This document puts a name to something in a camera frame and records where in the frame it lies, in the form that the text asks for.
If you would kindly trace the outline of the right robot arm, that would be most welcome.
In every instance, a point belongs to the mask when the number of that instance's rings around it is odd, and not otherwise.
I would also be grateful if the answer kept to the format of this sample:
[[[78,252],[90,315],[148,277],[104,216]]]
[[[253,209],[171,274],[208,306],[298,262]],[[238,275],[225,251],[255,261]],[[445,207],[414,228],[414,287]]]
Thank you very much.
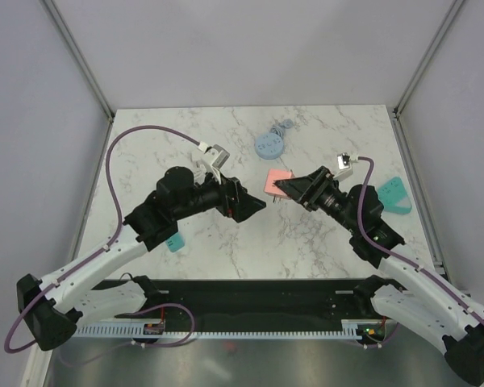
[[[364,182],[343,193],[324,167],[274,184],[305,210],[322,210],[348,230],[357,256],[409,293],[404,296],[372,276],[353,297],[360,316],[378,313],[392,318],[434,346],[463,381],[472,386],[484,383],[484,305],[424,265],[382,219],[383,205],[373,186]]]

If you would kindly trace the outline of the pink cube socket adapter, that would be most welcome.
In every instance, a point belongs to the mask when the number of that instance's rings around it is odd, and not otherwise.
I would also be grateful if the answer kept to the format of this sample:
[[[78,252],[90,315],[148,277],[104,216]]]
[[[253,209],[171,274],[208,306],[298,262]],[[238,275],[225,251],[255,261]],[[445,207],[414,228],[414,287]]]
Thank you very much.
[[[289,180],[292,178],[294,178],[294,173],[290,170],[269,169],[263,191],[265,194],[268,194],[274,199],[279,198],[288,200],[289,197],[277,187],[276,182],[281,180]]]

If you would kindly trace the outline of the blue round power strip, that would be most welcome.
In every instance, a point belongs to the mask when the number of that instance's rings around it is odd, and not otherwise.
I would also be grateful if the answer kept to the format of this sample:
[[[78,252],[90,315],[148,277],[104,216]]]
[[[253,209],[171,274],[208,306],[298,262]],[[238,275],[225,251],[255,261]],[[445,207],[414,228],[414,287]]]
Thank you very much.
[[[286,131],[294,127],[294,121],[285,119],[275,123],[266,132],[259,135],[254,142],[256,154],[263,160],[275,160],[285,151],[284,137]]]

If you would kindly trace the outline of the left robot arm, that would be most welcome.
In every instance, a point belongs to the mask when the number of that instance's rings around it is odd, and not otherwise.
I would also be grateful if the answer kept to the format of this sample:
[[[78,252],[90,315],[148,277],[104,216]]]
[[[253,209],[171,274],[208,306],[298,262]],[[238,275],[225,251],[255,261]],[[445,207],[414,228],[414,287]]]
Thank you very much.
[[[136,311],[152,317],[161,308],[157,293],[138,284],[118,290],[94,287],[175,235],[178,221],[184,218],[216,209],[242,223],[265,207],[235,177],[216,178],[207,173],[199,184],[188,168],[172,167],[95,252],[40,279],[31,274],[21,277],[16,284],[19,317],[43,351],[59,347],[79,327],[103,318]]]

